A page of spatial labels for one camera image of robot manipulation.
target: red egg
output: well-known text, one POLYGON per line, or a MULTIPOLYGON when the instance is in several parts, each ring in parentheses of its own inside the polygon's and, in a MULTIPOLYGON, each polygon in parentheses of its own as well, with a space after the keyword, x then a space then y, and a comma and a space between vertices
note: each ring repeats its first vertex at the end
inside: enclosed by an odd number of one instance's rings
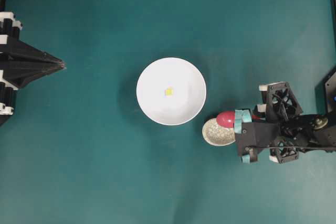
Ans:
POLYGON ((217 116, 217 123, 225 128, 233 128, 235 123, 235 112, 225 111, 217 116))

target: white spacer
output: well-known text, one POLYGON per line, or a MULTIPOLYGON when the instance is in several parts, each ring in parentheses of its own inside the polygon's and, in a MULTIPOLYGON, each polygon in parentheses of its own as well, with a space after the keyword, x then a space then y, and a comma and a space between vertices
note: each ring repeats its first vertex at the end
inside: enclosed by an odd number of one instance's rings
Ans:
POLYGON ((0 111, 0 115, 13 115, 14 108, 6 107, 3 111, 0 111))
POLYGON ((5 111, 5 109, 6 109, 6 104, 5 104, 5 103, 2 103, 2 102, 0 102, 0 114, 1 114, 2 112, 4 112, 4 111, 5 111))
POLYGON ((18 90, 18 88, 16 86, 14 86, 13 84, 11 84, 10 82, 6 81, 3 78, 3 74, 4 74, 4 71, 0 70, 0 82, 4 82, 5 83, 5 87, 11 87, 13 90, 18 90))
POLYGON ((22 24, 21 24, 21 22, 18 21, 18 20, 15 20, 15 21, 13 22, 13 27, 18 27, 20 30, 22 30, 22 24))
POLYGON ((266 104, 257 104, 257 109, 258 109, 258 112, 260 113, 265 113, 266 112, 266 104))
POLYGON ((269 158, 269 160, 271 160, 274 163, 279 163, 277 156, 269 155, 268 158, 269 158))
POLYGON ((270 84, 259 85, 259 91, 267 91, 268 86, 278 84, 278 83, 285 83, 285 82, 284 81, 279 81, 279 82, 274 82, 274 83, 270 83, 270 84))
POLYGON ((7 38, 8 38, 8 35, 6 35, 6 34, 0 35, 0 45, 7 44, 7 38))
POLYGON ((14 13, 12 13, 12 12, 0 12, 0 21, 3 22, 5 18, 9 18, 12 21, 15 21, 14 13))

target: white bowl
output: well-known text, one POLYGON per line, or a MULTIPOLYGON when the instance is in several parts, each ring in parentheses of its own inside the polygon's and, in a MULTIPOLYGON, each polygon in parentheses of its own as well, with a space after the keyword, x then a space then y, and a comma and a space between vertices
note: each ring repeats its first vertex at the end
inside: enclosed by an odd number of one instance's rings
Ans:
POLYGON ((163 58, 148 65, 136 88, 142 111, 164 125, 190 121, 201 111, 206 98, 201 72, 180 58, 163 58))

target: small yellow cube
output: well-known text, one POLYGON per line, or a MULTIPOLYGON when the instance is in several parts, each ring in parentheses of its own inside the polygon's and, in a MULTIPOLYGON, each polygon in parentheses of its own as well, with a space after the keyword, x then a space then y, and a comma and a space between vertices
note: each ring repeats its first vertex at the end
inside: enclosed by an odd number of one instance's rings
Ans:
POLYGON ((164 91, 164 94, 167 96, 169 95, 173 95, 173 88, 167 88, 165 91, 164 91))

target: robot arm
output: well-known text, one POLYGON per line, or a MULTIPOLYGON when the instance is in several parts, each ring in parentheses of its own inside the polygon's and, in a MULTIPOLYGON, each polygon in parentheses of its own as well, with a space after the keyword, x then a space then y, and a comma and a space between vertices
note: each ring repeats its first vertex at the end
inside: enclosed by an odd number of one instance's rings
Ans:
POLYGON ((241 133, 235 133, 238 156, 244 163, 257 161, 265 149, 277 163, 297 160, 300 152, 336 151, 336 111, 301 115, 301 106, 287 82, 262 85, 259 90, 263 104, 253 112, 258 118, 241 123, 241 133))

